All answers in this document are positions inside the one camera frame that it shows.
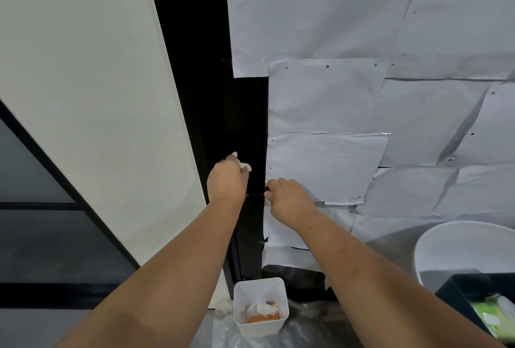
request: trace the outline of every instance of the paper covered wall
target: paper covered wall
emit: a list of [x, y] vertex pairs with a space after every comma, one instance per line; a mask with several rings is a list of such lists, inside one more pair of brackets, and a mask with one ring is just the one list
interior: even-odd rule
[[[443, 221], [514, 225], [515, 0], [228, 7], [234, 76], [269, 75], [267, 179], [357, 204], [340, 207], [351, 233], [376, 241], [382, 228], [376, 248], [395, 260]], [[272, 219], [275, 254], [306, 249]]]

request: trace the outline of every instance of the white wall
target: white wall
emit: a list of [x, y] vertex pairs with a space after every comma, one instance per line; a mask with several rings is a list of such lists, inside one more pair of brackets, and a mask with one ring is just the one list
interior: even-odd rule
[[153, 0], [0, 0], [0, 98], [140, 263], [205, 206]]

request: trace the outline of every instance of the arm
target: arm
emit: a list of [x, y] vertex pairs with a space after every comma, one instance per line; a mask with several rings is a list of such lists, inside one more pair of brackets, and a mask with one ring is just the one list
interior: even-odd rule
[[57, 347], [189, 347], [218, 282], [248, 176], [234, 156], [217, 163], [200, 215]]
[[319, 213], [295, 180], [270, 180], [272, 215], [295, 230], [366, 348], [502, 348], [410, 276]]

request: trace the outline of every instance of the person's right hand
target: person's right hand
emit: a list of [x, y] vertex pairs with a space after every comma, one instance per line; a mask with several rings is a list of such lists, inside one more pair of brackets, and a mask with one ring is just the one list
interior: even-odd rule
[[272, 179], [265, 197], [272, 203], [272, 215], [282, 224], [295, 229], [304, 217], [318, 214], [309, 195], [295, 180]]

